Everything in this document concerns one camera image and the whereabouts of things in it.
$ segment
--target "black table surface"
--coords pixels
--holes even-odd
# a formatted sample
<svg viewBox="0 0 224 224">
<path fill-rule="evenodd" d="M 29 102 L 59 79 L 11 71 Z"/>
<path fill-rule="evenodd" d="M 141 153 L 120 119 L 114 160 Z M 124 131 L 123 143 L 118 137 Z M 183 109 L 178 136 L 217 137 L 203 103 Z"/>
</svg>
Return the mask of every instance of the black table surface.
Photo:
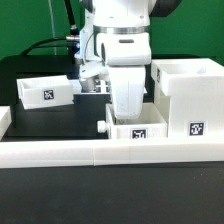
<svg viewBox="0 0 224 224">
<path fill-rule="evenodd" d="M 74 71 L 67 56 L 3 59 L 0 86 L 9 90 L 0 89 L 0 105 L 14 105 L 3 141 L 104 138 L 96 133 L 96 121 L 104 119 L 105 96 L 32 111 L 24 111 L 17 99 L 16 77 L 75 77 Z M 1 169 L 0 181 L 3 224 L 224 223 L 222 162 Z"/>
</svg>

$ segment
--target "white open box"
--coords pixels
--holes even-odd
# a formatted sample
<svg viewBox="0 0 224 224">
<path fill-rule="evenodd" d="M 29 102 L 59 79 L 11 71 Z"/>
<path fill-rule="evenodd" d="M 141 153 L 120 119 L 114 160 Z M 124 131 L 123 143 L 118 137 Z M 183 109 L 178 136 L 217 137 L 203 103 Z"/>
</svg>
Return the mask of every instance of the white open box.
<svg viewBox="0 0 224 224">
<path fill-rule="evenodd" d="M 113 107 L 106 105 L 106 123 L 110 139 L 167 137 L 167 123 L 153 103 L 143 103 L 138 119 L 116 121 Z"/>
<path fill-rule="evenodd" d="M 0 140 L 12 122 L 10 107 L 0 107 Z"/>
<path fill-rule="evenodd" d="M 73 87 L 65 75 L 18 79 L 17 87 L 24 109 L 73 103 Z"/>
<path fill-rule="evenodd" d="M 210 59 L 154 60 L 155 105 L 168 137 L 224 136 L 224 68 Z"/>
</svg>

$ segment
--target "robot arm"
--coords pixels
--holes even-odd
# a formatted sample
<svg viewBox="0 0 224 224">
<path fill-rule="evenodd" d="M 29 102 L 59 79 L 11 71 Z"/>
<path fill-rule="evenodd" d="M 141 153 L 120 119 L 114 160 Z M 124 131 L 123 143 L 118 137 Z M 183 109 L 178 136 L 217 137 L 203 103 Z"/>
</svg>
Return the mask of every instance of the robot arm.
<svg viewBox="0 0 224 224">
<path fill-rule="evenodd" d="M 163 1 L 80 0 L 80 2 L 94 13 L 96 51 L 109 74 L 114 115 L 117 119 L 136 119 L 142 108 L 145 65 L 151 63 L 149 15 L 157 3 Z"/>
</svg>

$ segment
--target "green background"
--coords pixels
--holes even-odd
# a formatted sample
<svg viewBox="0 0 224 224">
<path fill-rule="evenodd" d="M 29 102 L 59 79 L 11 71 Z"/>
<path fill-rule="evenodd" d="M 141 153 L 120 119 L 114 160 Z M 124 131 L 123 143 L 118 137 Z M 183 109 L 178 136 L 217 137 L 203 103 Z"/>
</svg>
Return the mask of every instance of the green background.
<svg viewBox="0 0 224 224">
<path fill-rule="evenodd" d="M 84 24 L 84 10 L 78 0 L 71 2 L 80 28 Z M 69 34 L 69 23 L 64 1 L 52 0 L 52 3 L 56 36 L 65 36 Z M 223 0 L 183 0 L 169 17 L 152 18 L 153 54 L 210 57 L 224 65 L 223 13 Z M 48 0 L 0 0 L 0 60 L 51 37 Z M 32 54 L 53 54 L 53 50 L 35 50 Z"/>
</svg>

